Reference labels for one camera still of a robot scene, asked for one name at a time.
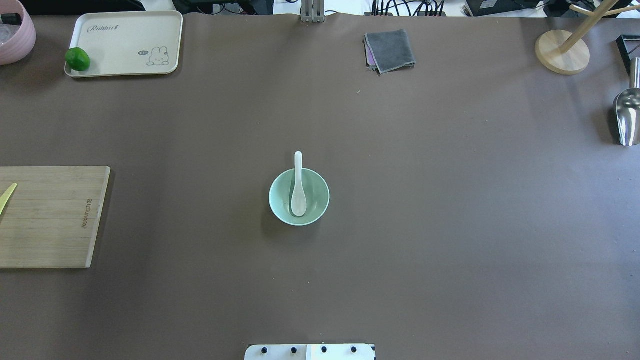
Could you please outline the aluminium frame post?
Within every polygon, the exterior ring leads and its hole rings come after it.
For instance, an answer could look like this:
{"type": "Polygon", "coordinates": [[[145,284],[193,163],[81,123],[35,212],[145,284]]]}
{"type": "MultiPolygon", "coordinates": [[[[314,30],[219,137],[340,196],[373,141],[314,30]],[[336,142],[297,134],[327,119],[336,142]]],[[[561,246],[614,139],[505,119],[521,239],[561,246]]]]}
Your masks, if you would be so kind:
{"type": "Polygon", "coordinates": [[[300,16],[303,23],[324,23],[325,1],[301,0],[300,16]]]}

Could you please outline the pink bowl of ice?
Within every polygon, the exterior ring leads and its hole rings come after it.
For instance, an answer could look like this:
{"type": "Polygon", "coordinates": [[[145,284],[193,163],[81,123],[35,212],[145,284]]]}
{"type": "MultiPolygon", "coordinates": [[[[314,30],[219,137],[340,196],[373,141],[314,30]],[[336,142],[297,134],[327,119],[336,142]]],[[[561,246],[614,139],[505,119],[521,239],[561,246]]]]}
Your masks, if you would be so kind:
{"type": "Polygon", "coordinates": [[[25,59],[32,52],[36,42],[36,30],[34,21],[22,2],[18,0],[2,0],[0,2],[1,14],[19,14],[21,25],[15,25],[10,29],[10,37],[1,39],[0,64],[2,66],[14,64],[25,59]]]}

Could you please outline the green bowl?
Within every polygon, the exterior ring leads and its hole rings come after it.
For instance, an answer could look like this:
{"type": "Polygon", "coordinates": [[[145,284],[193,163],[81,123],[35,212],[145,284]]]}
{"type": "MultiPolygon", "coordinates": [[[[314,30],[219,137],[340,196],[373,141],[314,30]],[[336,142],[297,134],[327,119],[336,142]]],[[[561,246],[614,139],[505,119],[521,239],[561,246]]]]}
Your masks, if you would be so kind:
{"type": "Polygon", "coordinates": [[[302,216],[295,216],[291,210],[291,198],[295,186],[295,169],[281,173],[269,189],[269,205],[277,219],[285,224],[302,227],[315,223],[329,207],[330,189],[326,180],[314,170],[302,169],[302,187],[307,208],[302,216]]]}

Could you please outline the black tray with wood inlay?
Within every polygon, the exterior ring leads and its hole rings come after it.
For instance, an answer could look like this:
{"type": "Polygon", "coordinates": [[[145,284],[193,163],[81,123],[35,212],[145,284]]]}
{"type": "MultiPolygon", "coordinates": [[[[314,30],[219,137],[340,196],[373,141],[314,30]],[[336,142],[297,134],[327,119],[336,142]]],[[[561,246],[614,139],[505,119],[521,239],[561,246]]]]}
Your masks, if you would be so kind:
{"type": "Polygon", "coordinates": [[[615,44],[621,55],[626,73],[630,75],[633,60],[640,57],[640,35],[622,34],[617,37],[615,44]]]}

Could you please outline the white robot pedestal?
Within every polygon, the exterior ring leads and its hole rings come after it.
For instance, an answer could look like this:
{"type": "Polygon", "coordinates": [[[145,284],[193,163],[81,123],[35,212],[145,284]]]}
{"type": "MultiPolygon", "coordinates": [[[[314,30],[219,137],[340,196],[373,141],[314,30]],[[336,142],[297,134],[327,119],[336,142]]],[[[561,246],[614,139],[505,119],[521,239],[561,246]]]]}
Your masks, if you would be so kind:
{"type": "Polygon", "coordinates": [[[245,360],[375,360],[374,344],[254,344],[247,347],[245,360]]]}

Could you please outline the wooden stand with round base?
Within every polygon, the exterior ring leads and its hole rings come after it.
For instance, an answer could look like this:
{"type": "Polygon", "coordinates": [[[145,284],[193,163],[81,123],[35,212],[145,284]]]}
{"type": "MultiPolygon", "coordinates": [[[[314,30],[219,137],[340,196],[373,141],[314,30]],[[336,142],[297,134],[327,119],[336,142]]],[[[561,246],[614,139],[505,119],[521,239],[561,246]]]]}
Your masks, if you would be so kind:
{"type": "Polygon", "coordinates": [[[617,0],[604,0],[594,11],[571,5],[574,10],[586,16],[576,32],[567,30],[549,30],[535,41],[535,55],[547,69],[558,75],[576,75],[588,66],[590,51],[583,37],[602,18],[613,16],[632,10],[638,10],[639,5],[612,10],[617,0]]]}

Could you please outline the bamboo cutting board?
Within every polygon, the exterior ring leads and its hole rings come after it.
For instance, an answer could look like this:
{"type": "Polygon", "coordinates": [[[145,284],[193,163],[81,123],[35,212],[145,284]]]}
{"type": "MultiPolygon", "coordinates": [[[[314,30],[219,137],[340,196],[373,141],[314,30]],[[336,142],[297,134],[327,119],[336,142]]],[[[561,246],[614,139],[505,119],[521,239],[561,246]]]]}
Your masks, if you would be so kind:
{"type": "Polygon", "coordinates": [[[1,195],[17,187],[1,215],[1,268],[90,268],[110,175],[109,166],[3,166],[1,195]]]}

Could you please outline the yellow plastic knife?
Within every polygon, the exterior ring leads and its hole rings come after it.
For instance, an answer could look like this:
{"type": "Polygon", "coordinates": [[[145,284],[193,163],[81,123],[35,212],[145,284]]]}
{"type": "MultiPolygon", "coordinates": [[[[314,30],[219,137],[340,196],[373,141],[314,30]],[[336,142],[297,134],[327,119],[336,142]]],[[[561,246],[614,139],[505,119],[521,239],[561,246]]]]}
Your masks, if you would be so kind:
{"type": "Polygon", "coordinates": [[[12,197],[16,187],[18,187],[18,183],[12,183],[8,189],[2,194],[2,196],[0,196],[0,215],[3,214],[4,209],[7,205],[7,203],[9,202],[10,198],[12,197]]]}

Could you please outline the grey folded cloth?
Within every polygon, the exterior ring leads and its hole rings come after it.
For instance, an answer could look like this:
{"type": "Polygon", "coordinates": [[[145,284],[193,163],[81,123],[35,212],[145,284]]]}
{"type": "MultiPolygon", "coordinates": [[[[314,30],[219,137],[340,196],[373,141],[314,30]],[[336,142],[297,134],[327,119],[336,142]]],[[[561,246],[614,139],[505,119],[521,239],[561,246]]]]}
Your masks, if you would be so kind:
{"type": "Polygon", "coordinates": [[[370,32],[364,36],[366,66],[380,75],[413,68],[416,59],[407,30],[370,32]]]}

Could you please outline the green lime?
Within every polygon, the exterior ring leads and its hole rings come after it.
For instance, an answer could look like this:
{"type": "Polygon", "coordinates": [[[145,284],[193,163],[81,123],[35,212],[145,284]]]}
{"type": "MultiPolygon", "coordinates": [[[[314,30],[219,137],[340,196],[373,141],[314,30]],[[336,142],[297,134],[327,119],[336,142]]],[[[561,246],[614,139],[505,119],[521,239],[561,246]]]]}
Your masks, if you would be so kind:
{"type": "Polygon", "coordinates": [[[89,70],[91,66],[90,56],[80,47],[69,48],[64,55],[64,59],[73,71],[84,72],[89,70]]]}

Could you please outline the white spoon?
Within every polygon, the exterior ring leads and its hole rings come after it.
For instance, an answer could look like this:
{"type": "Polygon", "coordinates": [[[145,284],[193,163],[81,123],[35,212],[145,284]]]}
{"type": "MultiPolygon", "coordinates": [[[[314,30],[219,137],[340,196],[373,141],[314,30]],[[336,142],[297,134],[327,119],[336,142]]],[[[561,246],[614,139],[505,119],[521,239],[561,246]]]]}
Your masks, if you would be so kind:
{"type": "Polygon", "coordinates": [[[303,154],[294,154],[294,189],[291,193],[291,212],[295,217],[302,217],[307,211],[307,198],[303,185],[303,154]]]}

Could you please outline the beige rabbit tray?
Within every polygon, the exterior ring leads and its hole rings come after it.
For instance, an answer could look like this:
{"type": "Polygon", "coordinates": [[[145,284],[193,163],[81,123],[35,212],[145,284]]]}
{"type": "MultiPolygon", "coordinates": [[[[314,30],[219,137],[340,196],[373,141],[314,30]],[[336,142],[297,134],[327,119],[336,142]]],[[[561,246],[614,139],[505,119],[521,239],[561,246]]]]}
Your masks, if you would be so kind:
{"type": "Polygon", "coordinates": [[[85,71],[64,65],[72,78],[169,75],[178,68],[183,16],[176,10],[88,13],[80,16],[70,48],[89,59],[85,71]]]}

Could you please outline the steel scoop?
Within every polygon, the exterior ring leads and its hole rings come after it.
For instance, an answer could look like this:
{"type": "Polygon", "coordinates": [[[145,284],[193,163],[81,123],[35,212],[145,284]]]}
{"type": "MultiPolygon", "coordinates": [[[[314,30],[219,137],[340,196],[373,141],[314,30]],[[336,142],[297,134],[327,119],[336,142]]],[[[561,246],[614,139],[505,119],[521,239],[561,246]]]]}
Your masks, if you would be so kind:
{"type": "Polygon", "coordinates": [[[619,141],[622,146],[633,147],[640,143],[640,59],[630,63],[630,87],[614,100],[619,141]]]}

